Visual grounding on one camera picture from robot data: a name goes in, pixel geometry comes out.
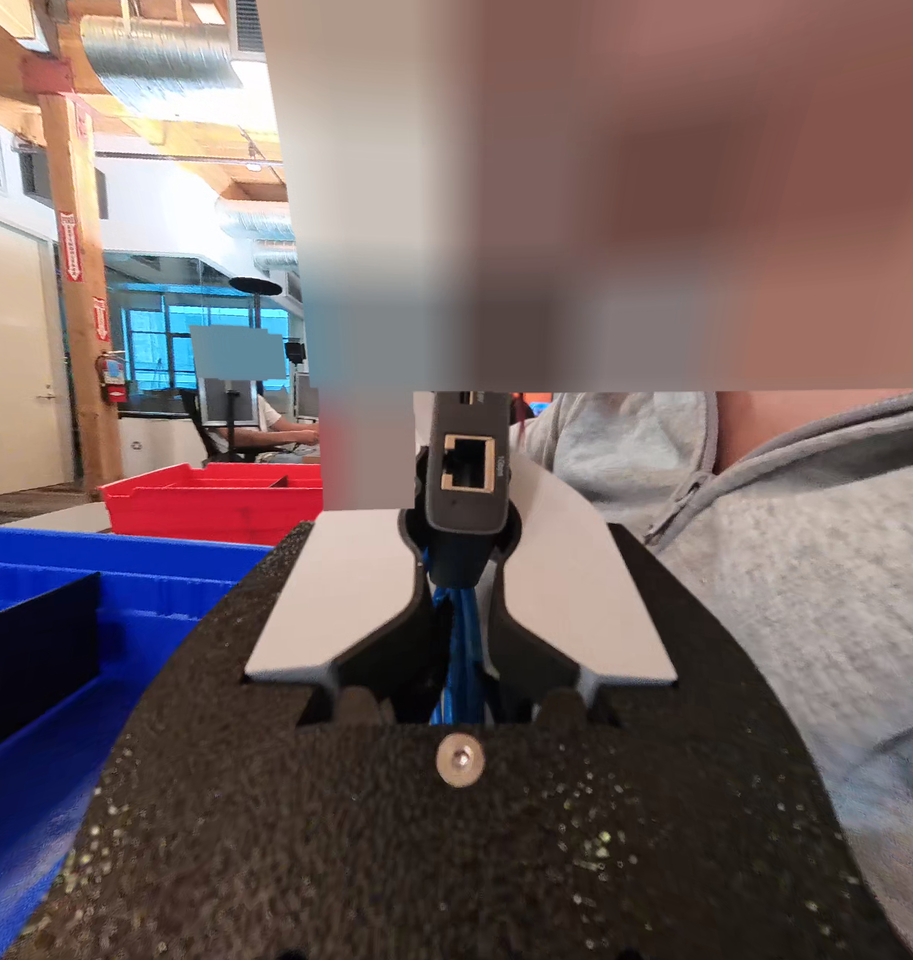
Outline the black network adapter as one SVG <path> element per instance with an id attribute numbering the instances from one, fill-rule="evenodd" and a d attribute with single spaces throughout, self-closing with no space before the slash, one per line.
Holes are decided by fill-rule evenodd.
<path id="1" fill-rule="evenodd" d="M 439 589 L 473 590 L 494 550 L 509 536 L 510 430 L 508 393 L 433 395 L 406 523 Z"/>

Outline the black bin divider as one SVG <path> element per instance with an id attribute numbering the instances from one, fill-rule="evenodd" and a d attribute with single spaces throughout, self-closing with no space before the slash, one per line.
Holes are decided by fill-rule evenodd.
<path id="1" fill-rule="evenodd" d="M 0 746 L 100 672 L 101 575 L 0 563 Z"/>

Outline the red fire extinguisher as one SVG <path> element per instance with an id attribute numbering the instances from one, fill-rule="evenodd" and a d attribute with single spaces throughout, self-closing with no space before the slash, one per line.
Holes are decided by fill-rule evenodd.
<path id="1" fill-rule="evenodd" d="M 94 362 L 103 402 L 119 406 L 127 404 L 128 381 L 125 356 L 120 351 L 106 351 Z"/>

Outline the monitor on stand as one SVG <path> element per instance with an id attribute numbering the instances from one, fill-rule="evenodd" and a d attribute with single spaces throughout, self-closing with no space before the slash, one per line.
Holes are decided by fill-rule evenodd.
<path id="1" fill-rule="evenodd" d="M 244 428 L 260 426 L 260 397 L 254 381 L 206 378 L 198 388 L 201 425 L 214 450 L 227 454 Z"/>

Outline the blue plastic bin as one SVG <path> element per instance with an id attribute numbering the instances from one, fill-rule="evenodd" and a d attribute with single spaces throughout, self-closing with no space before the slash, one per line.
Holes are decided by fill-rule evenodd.
<path id="1" fill-rule="evenodd" d="M 266 546 L 0 527 L 0 565 L 97 572 L 99 672 L 0 745 L 0 957 L 70 856 L 143 692 Z"/>

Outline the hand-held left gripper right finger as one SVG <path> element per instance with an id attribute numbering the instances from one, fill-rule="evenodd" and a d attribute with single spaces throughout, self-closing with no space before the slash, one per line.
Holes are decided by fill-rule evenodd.
<path id="1" fill-rule="evenodd" d="M 510 457 L 521 530 L 498 565 L 491 662 L 512 690 L 671 686 L 678 673 L 604 517 L 528 457 Z"/>

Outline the black disc lamp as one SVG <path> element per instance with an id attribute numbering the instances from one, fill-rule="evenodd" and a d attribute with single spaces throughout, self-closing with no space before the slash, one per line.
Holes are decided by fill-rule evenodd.
<path id="1" fill-rule="evenodd" d="M 272 280 L 245 275 L 231 277 L 228 282 L 232 289 L 250 298 L 253 326 L 255 329 L 260 329 L 262 326 L 263 299 L 282 296 L 283 288 Z"/>

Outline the red plastic bin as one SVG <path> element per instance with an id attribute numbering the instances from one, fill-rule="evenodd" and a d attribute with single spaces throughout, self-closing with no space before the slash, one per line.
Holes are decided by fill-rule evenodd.
<path id="1" fill-rule="evenodd" d="M 114 534 L 277 546 L 322 511 L 320 465 L 181 463 L 101 486 Z"/>

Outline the grey desk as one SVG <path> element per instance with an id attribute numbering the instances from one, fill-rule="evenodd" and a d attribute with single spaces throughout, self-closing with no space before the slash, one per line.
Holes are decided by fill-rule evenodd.
<path id="1" fill-rule="evenodd" d="M 74 534 L 108 534 L 112 532 L 109 512 L 101 501 L 15 519 L 0 525 L 14 529 Z"/>

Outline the wide silver air duct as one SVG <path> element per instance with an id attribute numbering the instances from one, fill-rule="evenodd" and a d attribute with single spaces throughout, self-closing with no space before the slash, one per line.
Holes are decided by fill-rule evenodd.
<path id="1" fill-rule="evenodd" d="M 244 86 L 221 26 L 85 15 L 79 33 L 93 72 L 118 98 L 133 90 L 182 94 Z"/>

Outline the wooden post with red signs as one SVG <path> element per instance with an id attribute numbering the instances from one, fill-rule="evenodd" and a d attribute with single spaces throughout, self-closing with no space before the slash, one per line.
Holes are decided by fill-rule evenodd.
<path id="1" fill-rule="evenodd" d="M 75 90 L 68 61 L 25 53 L 20 78 L 41 111 L 55 219 L 56 211 L 64 210 L 74 213 L 78 222 L 84 272 L 80 283 L 64 278 L 57 222 L 56 232 L 83 481 L 94 493 L 123 478 L 123 462 L 118 406 L 103 401 L 95 368 L 97 357 L 114 352 L 114 346 L 98 340 L 93 322 L 92 297 L 105 298 L 110 310 L 93 118 Z"/>

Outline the black office chair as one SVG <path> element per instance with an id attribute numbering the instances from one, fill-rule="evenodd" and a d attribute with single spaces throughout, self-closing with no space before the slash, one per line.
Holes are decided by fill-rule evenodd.
<path id="1" fill-rule="evenodd" d="M 199 392 L 197 390 L 179 389 L 177 393 L 182 402 L 184 412 L 189 418 L 205 450 L 206 456 L 202 462 L 202 466 L 206 467 L 215 463 L 251 463 L 253 461 L 252 457 L 248 458 L 245 454 L 228 451 L 222 452 L 218 449 L 211 432 L 203 426 Z"/>

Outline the person's grey sweater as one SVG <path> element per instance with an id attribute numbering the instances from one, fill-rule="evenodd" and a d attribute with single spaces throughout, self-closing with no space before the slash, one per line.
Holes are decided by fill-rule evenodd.
<path id="1" fill-rule="evenodd" d="M 567 392 L 516 444 L 750 655 L 913 953 L 913 388 Z"/>

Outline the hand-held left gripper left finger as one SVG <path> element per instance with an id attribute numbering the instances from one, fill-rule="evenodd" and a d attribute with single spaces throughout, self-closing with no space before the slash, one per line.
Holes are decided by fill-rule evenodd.
<path id="1" fill-rule="evenodd" d="M 319 514 L 249 655 L 249 681 L 408 685 L 431 669 L 431 598 L 405 518 Z"/>

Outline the beige door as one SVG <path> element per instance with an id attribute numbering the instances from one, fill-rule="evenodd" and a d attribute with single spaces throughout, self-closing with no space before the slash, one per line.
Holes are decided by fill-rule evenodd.
<path id="1" fill-rule="evenodd" d="M 0 223 L 0 495 L 75 476 L 53 248 Z"/>

